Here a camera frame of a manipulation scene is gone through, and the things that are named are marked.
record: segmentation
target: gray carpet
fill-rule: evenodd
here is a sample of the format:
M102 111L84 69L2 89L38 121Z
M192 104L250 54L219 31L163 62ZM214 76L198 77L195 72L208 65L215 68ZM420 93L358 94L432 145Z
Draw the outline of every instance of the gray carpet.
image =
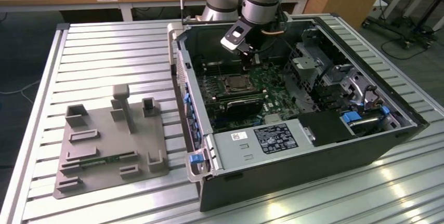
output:
M432 0L426 0L422 6L412 14L414 20L418 20L426 11ZM444 5L442 3L436 12L432 14L430 25L434 25L443 16ZM391 18L399 15L395 11ZM152 8L147 11L134 12L135 20L148 19L175 19L179 17L178 8ZM12 91L23 88L27 84L40 79L50 52L54 33L58 23L63 23L59 12L22 12L10 13L7 20L0 23L0 91ZM362 35L375 47L398 38L395 34L383 30L376 25L368 29L360 30ZM444 32L438 33L442 36L440 42L444 43ZM396 43L387 45L390 54L398 57L408 57L422 48L414 47L411 50L403 50ZM396 60L394 63L403 72L422 86L426 92L444 104L444 47L435 44L431 49L410 60ZM26 91L27 96L34 100L38 92L38 85ZM7 192L7 185L22 139L31 114L31 103L20 95L0 95L0 203Z

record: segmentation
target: white box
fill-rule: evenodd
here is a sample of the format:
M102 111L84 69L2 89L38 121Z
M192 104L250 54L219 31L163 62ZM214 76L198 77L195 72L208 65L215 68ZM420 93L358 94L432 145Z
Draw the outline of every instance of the white box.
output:
M383 0L376 0L372 10L368 13L368 16L372 16L375 19L378 19L383 15L383 11L386 10L388 4Z

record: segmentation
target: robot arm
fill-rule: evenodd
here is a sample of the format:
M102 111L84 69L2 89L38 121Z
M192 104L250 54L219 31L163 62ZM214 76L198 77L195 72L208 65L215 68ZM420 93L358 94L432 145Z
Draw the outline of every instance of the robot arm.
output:
M208 0L203 20L238 19L238 1ZM242 0L242 18L220 40L228 50L248 51L251 47L246 43L246 36L255 27L263 26L275 20L279 2L280 0Z

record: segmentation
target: aluminum extrusion table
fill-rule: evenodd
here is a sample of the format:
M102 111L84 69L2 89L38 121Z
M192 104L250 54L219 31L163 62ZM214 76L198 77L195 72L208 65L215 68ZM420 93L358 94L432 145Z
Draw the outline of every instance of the aluminum extrusion table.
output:
M323 20L420 112L430 128L370 166L210 212L199 212L170 74L171 21L72 24L56 32L14 170L0 223L438 223L444 220L443 107L338 17ZM56 200L64 109L110 106L112 85L130 101L162 103L167 176Z

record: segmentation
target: gray 3d-printed tray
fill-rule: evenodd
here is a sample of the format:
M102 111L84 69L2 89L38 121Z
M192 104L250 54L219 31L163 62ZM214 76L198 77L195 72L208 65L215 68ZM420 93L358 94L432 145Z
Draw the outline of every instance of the gray 3d-printed tray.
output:
M128 85L118 85L112 107L68 106L56 199L168 174L160 105L152 98L128 104L128 97Z

